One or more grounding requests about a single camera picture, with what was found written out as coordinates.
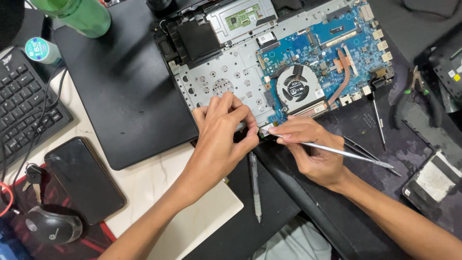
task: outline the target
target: keyboard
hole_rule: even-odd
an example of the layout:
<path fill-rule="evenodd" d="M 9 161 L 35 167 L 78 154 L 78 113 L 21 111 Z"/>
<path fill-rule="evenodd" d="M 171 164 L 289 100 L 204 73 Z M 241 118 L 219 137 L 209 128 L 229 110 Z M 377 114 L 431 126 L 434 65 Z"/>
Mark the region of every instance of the keyboard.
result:
<path fill-rule="evenodd" d="M 5 156 L 0 149 L 0 166 L 17 162 L 31 145 L 32 148 L 40 145 L 73 120 L 59 101 L 39 123 L 43 106 L 56 100 L 51 87 L 47 95 L 45 88 L 46 83 L 20 49 L 13 48 L 0 60 L 0 138 L 5 147 Z M 32 144 L 35 132 L 38 135 Z"/>

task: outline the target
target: green water bottle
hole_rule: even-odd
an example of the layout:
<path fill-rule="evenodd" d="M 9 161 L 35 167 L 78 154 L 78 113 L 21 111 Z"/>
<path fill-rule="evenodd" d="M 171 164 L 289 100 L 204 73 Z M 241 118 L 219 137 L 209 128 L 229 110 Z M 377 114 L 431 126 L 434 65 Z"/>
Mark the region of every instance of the green water bottle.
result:
<path fill-rule="evenodd" d="M 30 0 L 45 14 L 59 18 L 67 26 L 89 38 L 104 35 L 111 25 L 111 16 L 98 0 Z"/>

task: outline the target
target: black smartphone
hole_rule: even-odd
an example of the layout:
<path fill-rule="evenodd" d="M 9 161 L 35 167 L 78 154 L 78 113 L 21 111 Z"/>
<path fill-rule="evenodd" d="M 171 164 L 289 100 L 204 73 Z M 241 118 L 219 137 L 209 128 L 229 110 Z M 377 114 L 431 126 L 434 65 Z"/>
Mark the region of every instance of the black smartphone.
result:
<path fill-rule="evenodd" d="M 125 205 L 125 197 L 95 152 L 74 137 L 45 155 L 45 163 L 86 222 L 94 225 Z"/>

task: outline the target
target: disassembled laptop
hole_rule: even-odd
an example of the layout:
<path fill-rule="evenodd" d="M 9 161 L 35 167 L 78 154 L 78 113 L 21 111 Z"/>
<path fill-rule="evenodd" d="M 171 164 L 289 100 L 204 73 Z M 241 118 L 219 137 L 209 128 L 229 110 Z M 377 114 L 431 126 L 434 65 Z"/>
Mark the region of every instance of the disassembled laptop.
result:
<path fill-rule="evenodd" d="M 276 2 L 207 2 L 152 24 L 190 110 L 231 91 L 269 128 L 391 83 L 392 55 L 366 0 L 333 0 L 290 16 Z"/>

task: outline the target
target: mouse pad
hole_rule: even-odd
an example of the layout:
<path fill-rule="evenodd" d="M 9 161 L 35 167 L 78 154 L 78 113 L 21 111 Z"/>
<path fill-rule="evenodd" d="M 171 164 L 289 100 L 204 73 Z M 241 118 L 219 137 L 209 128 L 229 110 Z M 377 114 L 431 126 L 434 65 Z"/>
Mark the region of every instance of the mouse pad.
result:
<path fill-rule="evenodd" d="M 49 168 L 45 165 L 42 167 L 48 171 L 42 175 L 42 204 L 50 207 L 58 205 L 77 211 L 64 188 L 50 173 Z M 25 177 L 23 177 L 16 181 L 15 185 L 19 202 L 13 205 L 16 205 L 21 212 L 28 212 L 38 205 L 34 189 L 31 186 L 25 192 L 22 191 L 25 183 Z M 9 193 L 4 191 L 4 195 L 9 201 Z M 42 244 L 30 235 L 24 222 L 24 215 L 9 212 L 2 219 L 10 225 L 17 238 L 21 240 L 35 260 L 96 260 L 116 240 L 105 223 L 90 226 L 84 223 L 83 218 L 80 218 L 84 227 L 79 239 L 63 245 Z"/>

